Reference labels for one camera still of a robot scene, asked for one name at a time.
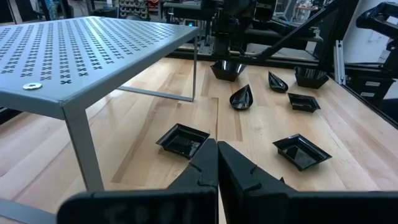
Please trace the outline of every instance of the shelving unit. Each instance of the shelving unit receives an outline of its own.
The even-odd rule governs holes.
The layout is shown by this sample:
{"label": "shelving unit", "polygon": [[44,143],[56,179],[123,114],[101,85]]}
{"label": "shelving unit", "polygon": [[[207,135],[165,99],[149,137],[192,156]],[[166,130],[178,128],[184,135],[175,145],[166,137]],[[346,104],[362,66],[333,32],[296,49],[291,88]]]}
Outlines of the shelving unit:
{"label": "shelving unit", "polygon": [[135,14],[142,19],[148,19],[148,1],[147,0],[119,0],[119,16],[126,18]]}

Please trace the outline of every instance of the wooden workbench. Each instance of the wooden workbench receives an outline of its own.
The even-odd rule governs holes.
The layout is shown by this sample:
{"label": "wooden workbench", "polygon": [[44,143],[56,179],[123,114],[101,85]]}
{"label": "wooden workbench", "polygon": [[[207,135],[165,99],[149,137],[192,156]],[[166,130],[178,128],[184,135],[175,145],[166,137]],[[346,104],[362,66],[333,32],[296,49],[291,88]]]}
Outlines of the wooden workbench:
{"label": "wooden workbench", "polygon": [[[230,83],[217,80],[210,65],[198,63],[194,103],[116,90],[87,109],[106,189],[166,188],[188,161],[155,142],[182,123],[227,141],[297,190],[398,190],[398,130],[333,80],[312,90],[297,86],[293,70],[249,66]],[[268,71],[282,78],[290,93],[317,98],[322,109],[293,111],[287,94],[269,89]],[[189,95],[191,79],[192,61],[164,58],[128,84]],[[229,96],[246,84],[254,104],[249,111],[234,111]],[[272,145],[297,133],[333,158],[299,172]],[[0,126],[0,197],[56,212],[84,189],[62,121],[22,113]]]}

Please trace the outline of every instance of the teardrop-shaped black dish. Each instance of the teardrop-shaped black dish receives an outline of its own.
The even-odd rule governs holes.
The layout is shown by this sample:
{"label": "teardrop-shaped black dish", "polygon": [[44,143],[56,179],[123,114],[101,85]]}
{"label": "teardrop-shaped black dish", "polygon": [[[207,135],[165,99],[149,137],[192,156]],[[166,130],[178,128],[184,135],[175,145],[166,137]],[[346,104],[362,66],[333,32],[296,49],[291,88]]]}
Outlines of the teardrop-shaped black dish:
{"label": "teardrop-shaped black dish", "polygon": [[283,80],[271,72],[268,72],[268,83],[271,90],[278,93],[285,93],[289,89]]}
{"label": "teardrop-shaped black dish", "polygon": [[253,95],[249,85],[246,85],[229,98],[229,103],[236,110],[247,110],[253,104]]}

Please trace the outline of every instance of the metal frame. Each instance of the metal frame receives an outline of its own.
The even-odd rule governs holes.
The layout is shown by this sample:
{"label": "metal frame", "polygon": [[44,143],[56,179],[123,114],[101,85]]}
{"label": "metal frame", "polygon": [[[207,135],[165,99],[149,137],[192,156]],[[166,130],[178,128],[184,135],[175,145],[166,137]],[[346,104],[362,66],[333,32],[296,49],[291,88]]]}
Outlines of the metal frame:
{"label": "metal frame", "polygon": [[346,71],[344,65],[343,41],[336,40],[335,44],[335,81],[339,85],[346,84]]}
{"label": "metal frame", "polygon": [[91,12],[93,12],[93,10],[95,10],[94,0],[86,0],[86,5],[87,5],[87,13],[90,16]]}
{"label": "metal frame", "polygon": [[195,37],[194,50],[193,50],[192,97],[174,95],[174,94],[170,94],[170,93],[162,93],[159,91],[143,90],[140,88],[134,88],[134,87],[124,86],[124,85],[119,87],[118,90],[130,91],[133,93],[142,93],[142,94],[147,94],[147,95],[152,95],[152,96],[160,96],[160,97],[170,98],[170,99],[174,99],[174,100],[183,100],[183,101],[193,102],[193,100],[195,99],[196,82],[197,82],[197,55],[198,55],[198,37]]}
{"label": "metal frame", "polygon": [[6,1],[7,1],[8,9],[9,9],[11,17],[12,17],[12,21],[15,24],[17,24],[16,18],[15,18],[15,15],[14,15],[14,11],[12,10],[11,2],[10,2],[10,0],[6,0]]}
{"label": "metal frame", "polygon": [[348,30],[348,26],[353,18],[354,11],[359,0],[344,1],[336,13],[332,29],[326,38],[322,53],[319,58],[319,67],[323,70],[332,70],[333,67],[333,48],[336,40],[343,40]]}
{"label": "metal frame", "polygon": [[[168,54],[170,58],[180,58],[193,60],[194,52],[190,49],[177,49],[172,53]],[[215,62],[217,60],[229,60],[232,62],[244,63],[246,65],[264,66],[264,67],[277,67],[277,68],[289,68],[294,67],[305,67],[305,68],[318,68],[318,60],[306,60],[298,58],[284,58],[284,57],[270,57],[267,60],[257,60],[252,57],[240,57],[238,53],[231,53],[231,55],[208,55],[198,54],[198,60]]]}
{"label": "metal frame", "polygon": [[68,0],[60,0],[60,5],[63,13],[63,18],[64,19],[71,19],[72,17],[72,12],[70,11]]}
{"label": "metal frame", "polygon": [[65,113],[65,123],[86,189],[92,191],[104,190],[86,111],[81,110],[75,116]]}

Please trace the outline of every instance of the black metal bar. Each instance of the black metal bar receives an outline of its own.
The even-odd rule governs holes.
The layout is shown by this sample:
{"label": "black metal bar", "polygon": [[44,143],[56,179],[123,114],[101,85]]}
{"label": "black metal bar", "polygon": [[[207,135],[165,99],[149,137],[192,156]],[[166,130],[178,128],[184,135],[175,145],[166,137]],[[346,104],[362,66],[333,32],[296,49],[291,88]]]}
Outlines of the black metal bar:
{"label": "black metal bar", "polygon": [[398,14],[398,4],[394,2],[385,2],[382,13],[388,16],[396,17]]}
{"label": "black metal bar", "polygon": [[21,111],[0,107],[0,125],[22,113]]}
{"label": "black metal bar", "polygon": [[[193,60],[193,51],[190,49],[178,49],[168,54],[170,58],[179,58]],[[215,62],[217,60],[228,60],[232,62],[244,63],[246,65],[264,66],[264,67],[277,67],[277,68],[289,68],[293,69],[295,67],[304,68],[318,68],[317,60],[303,60],[294,58],[282,58],[282,57],[271,57],[267,60],[257,60],[250,57],[240,57],[239,54],[232,53],[231,55],[201,55],[198,54],[198,60]]]}
{"label": "black metal bar", "polygon": [[94,9],[95,9],[95,3],[94,3],[94,0],[90,0],[90,3],[91,3],[91,10],[94,10]]}
{"label": "black metal bar", "polygon": [[390,52],[386,62],[384,63],[383,68],[391,71],[393,76],[398,77],[398,50],[393,50]]}
{"label": "black metal bar", "polygon": [[325,47],[319,59],[319,67],[322,70],[331,70],[333,66],[333,48],[336,40],[343,40],[348,26],[353,18],[354,11],[359,0],[345,1],[344,7],[340,7],[336,12],[336,19],[327,38]]}
{"label": "black metal bar", "polygon": [[42,5],[42,10],[43,10],[45,20],[51,21],[49,9],[47,8],[47,5],[45,4],[45,0],[40,0],[40,3]]}
{"label": "black metal bar", "polygon": [[286,42],[291,41],[293,38],[297,37],[302,30],[306,30],[314,26],[317,22],[322,20],[324,17],[338,9],[341,3],[346,3],[344,0],[334,0],[331,2],[329,5],[327,5],[325,8],[320,10],[318,13],[316,13],[313,17],[311,17],[309,20],[304,22],[300,27],[296,28],[292,32],[290,32],[288,35],[286,35],[283,39],[278,41],[275,45],[272,47],[269,47],[265,49],[265,51],[259,53],[257,55],[257,58],[260,60],[267,59],[268,57],[271,57],[274,55],[276,52],[278,52],[280,49],[282,49],[285,45]]}
{"label": "black metal bar", "polygon": [[91,16],[93,13],[93,4],[94,4],[93,1],[86,0],[86,8],[87,8],[87,13],[89,16]]}
{"label": "black metal bar", "polygon": [[381,66],[375,65],[360,65],[346,63],[346,74],[352,76],[370,76],[378,78],[398,78],[398,73],[386,71]]}
{"label": "black metal bar", "polygon": [[62,13],[63,13],[63,18],[64,19],[71,19],[72,17],[72,12],[70,11],[70,7],[68,4],[68,0],[60,0],[60,5],[62,8]]}
{"label": "black metal bar", "polygon": [[210,36],[210,29],[211,29],[211,21],[206,21],[206,37]]}
{"label": "black metal bar", "polygon": [[388,37],[394,37],[395,35],[397,35],[398,25],[385,21],[380,17],[372,18],[371,21],[372,22],[369,21],[369,24],[371,24],[371,26],[369,26],[368,29],[375,30]]}
{"label": "black metal bar", "polygon": [[14,21],[15,24],[17,24],[17,19],[15,18],[14,11],[12,10],[10,0],[7,0],[7,4],[11,13],[12,20]]}

